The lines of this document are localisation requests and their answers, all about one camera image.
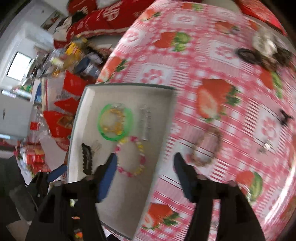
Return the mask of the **red snack bag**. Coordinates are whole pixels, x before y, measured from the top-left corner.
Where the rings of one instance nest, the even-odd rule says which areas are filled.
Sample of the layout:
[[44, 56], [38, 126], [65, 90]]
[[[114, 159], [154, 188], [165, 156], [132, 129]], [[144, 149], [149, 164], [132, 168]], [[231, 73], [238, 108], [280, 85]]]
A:
[[72, 95], [81, 96], [85, 87], [89, 84], [88, 81], [72, 74], [69, 71], [65, 72], [63, 89]]

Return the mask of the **leopard print scrunchie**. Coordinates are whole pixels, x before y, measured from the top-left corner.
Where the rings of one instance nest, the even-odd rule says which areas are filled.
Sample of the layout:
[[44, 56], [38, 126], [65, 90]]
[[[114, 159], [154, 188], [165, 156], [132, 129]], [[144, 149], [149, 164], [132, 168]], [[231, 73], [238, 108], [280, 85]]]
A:
[[278, 67], [289, 67], [291, 59], [292, 52], [277, 46], [277, 52], [270, 58], [262, 56], [260, 64], [264, 69], [270, 72], [276, 72]]

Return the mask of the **yellow snack package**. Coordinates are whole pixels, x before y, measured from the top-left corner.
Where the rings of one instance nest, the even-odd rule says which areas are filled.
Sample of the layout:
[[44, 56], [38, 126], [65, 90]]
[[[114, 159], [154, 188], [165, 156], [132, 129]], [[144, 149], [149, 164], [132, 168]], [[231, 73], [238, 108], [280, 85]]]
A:
[[79, 57], [79, 56], [83, 56], [83, 51], [82, 51], [81, 47], [78, 44], [76, 44], [75, 42], [71, 42], [68, 45], [68, 47], [67, 47], [67, 49], [65, 51], [65, 54], [69, 55], [69, 56], [74, 55], [76, 57]]

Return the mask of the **green plastic bangle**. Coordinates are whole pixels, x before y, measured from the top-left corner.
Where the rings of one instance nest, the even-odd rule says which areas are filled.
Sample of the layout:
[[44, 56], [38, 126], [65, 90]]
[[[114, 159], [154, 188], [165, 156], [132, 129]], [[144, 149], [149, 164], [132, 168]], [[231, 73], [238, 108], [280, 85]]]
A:
[[124, 104], [107, 104], [98, 117], [98, 131], [108, 141], [117, 142], [132, 130], [133, 113]]

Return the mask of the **red embroidered cushion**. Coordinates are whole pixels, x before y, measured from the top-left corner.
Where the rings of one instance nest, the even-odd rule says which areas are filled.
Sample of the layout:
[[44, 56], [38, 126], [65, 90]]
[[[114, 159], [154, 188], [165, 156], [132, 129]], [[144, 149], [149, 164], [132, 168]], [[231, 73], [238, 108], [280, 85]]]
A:
[[238, 7], [240, 8], [243, 14], [259, 19], [262, 22], [276, 29], [278, 32], [280, 32], [284, 36], [287, 35], [287, 32], [283, 28], [278, 18], [261, 1], [236, 0], [234, 2], [238, 5]]

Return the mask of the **small black claw clip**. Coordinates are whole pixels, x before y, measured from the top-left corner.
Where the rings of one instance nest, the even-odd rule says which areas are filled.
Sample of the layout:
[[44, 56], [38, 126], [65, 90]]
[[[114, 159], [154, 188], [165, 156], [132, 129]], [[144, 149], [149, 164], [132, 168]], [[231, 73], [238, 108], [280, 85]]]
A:
[[282, 115], [280, 124], [282, 126], [288, 126], [289, 121], [294, 119], [293, 116], [287, 114], [283, 109], [280, 109], [280, 113]]

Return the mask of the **white satin scrunchie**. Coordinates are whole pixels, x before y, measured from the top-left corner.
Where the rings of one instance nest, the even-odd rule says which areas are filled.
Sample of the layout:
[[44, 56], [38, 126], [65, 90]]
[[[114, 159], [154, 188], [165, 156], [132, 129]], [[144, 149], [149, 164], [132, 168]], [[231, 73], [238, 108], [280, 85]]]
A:
[[254, 34], [252, 47], [266, 58], [271, 58], [278, 52], [274, 34], [264, 27]]

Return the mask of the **silver charm earrings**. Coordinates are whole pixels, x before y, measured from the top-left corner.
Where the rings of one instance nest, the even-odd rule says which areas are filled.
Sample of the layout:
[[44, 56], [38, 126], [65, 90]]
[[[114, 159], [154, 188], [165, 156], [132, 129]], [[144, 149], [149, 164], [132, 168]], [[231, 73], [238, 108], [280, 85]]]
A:
[[102, 147], [102, 144], [98, 140], [95, 140], [91, 146], [91, 153], [94, 155], [96, 152], [98, 152]]

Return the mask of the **red wedding quilt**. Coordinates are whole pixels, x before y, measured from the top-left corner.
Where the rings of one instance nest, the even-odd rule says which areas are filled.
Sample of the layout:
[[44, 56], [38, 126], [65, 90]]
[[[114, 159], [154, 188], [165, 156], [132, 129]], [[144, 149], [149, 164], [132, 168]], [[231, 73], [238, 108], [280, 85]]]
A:
[[54, 47], [63, 48], [74, 38], [125, 33], [137, 20], [147, 21], [161, 13], [151, 7], [153, 1], [116, 1], [104, 8], [99, 1], [69, 1], [69, 16], [56, 27]]

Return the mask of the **black scalloped hair clip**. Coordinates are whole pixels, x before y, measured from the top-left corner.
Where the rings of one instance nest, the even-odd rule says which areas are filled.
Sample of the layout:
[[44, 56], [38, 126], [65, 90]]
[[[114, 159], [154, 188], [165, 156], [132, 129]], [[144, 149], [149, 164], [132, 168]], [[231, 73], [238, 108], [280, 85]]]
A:
[[82, 143], [82, 156], [83, 156], [83, 173], [86, 175], [92, 174], [92, 149], [90, 146]]

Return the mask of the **silver star hair clip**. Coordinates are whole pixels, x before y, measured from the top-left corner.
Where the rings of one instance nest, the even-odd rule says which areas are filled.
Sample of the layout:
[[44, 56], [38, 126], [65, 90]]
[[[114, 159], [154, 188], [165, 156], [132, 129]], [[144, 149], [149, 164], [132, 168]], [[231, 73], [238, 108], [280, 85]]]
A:
[[150, 108], [146, 105], [141, 106], [139, 119], [139, 136], [142, 141], [149, 141], [149, 136], [151, 132], [151, 119], [152, 114]]

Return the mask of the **red gift box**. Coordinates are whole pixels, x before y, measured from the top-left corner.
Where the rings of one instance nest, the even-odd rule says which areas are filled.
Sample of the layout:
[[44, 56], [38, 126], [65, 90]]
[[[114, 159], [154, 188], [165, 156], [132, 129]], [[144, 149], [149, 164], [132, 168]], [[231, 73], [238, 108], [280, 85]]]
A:
[[45, 153], [42, 148], [28, 147], [26, 149], [26, 163], [28, 165], [41, 164], [45, 162]]

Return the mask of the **pink strawberry tablecloth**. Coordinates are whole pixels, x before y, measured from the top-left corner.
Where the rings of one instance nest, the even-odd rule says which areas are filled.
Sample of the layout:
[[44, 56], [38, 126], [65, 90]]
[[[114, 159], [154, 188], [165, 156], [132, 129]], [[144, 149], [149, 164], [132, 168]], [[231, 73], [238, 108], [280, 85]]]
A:
[[211, 158], [198, 172], [235, 180], [250, 200], [265, 238], [276, 240], [295, 210], [295, 72], [270, 73], [239, 59], [260, 25], [241, 13], [181, 1], [155, 1], [160, 15], [137, 19], [119, 41], [98, 82], [173, 86], [178, 91], [165, 160], [181, 152], [191, 161], [196, 141], [213, 126], [222, 133], [196, 150]]

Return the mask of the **dark lidded jar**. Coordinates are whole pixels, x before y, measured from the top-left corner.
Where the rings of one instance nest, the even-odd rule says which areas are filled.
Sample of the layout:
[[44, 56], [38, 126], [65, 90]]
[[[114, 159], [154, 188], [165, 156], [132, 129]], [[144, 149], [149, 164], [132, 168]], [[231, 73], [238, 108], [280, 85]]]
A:
[[100, 70], [88, 57], [84, 57], [75, 66], [73, 73], [98, 78]]

